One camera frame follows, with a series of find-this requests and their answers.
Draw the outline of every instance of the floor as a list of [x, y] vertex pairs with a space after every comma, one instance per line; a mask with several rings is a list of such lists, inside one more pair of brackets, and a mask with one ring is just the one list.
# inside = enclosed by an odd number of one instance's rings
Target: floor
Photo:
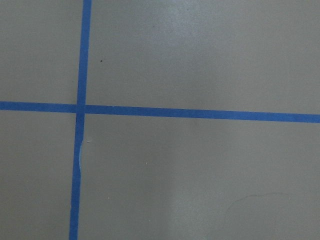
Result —
[[0, 3], [0, 239], [318, 240], [320, 1]]

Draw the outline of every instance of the vertical blue line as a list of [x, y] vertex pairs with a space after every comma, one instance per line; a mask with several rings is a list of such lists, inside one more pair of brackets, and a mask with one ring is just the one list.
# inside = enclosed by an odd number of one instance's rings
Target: vertical blue line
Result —
[[81, 146], [84, 139], [84, 127], [85, 127], [90, 16], [91, 16], [91, 0], [83, 0], [78, 89], [77, 89], [77, 100], [76, 100], [75, 133], [74, 133], [69, 240], [78, 239], [80, 186], [81, 186], [80, 157], [81, 157]]

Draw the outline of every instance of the blue tape strip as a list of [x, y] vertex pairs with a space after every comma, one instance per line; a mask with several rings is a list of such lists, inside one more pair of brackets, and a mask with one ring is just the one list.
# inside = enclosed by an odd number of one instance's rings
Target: blue tape strip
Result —
[[76, 105], [60, 103], [0, 101], [0, 110], [75, 113]]
[[319, 114], [87, 105], [87, 114], [320, 123]]
[[74, 134], [69, 240], [78, 239], [80, 186], [81, 186], [80, 157], [81, 157], [81, 146], [84, 139], [84, 127], [85, 127], [90, 16], [91, 16], [91, 0], [83, 0], [78, 89], [77, 89], [76, 118], [75, 118], [75, 134]]

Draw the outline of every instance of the gray surface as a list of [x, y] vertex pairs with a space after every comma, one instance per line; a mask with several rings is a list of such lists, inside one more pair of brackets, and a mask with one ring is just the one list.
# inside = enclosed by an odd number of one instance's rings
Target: gray surface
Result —
[[66, 240], [74, 114], [0, 112], [0, 239]]
[[82, 1], [0, 1], [0, 101], [75, 104]]
[[87, 115], [79, 239], [318, 240], [319, 128]]
[[95, 0], [87, 102], [317, 114], [319, 11], [318, 0]]

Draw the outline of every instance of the blue tape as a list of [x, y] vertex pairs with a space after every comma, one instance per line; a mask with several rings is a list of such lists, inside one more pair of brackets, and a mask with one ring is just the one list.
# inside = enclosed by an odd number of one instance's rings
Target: blue tape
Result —
[[87, 105], [86, 114], [320, 123], [319, 114]]
[[60, 103], [0, 101], [0, 110], [75, 113], [76, 105]]
[[83, 0], [80, 58], [78, 89], [76, 102], [72, 189], [71, 189], [71, 210], [69, 240], [78, 239], [79, 206], [80, 206], [80, 186], [81, 186], [81, 146], [84, 139], [86, 91], [87, 91], [87, 71], [90, 36], [91, 0]]

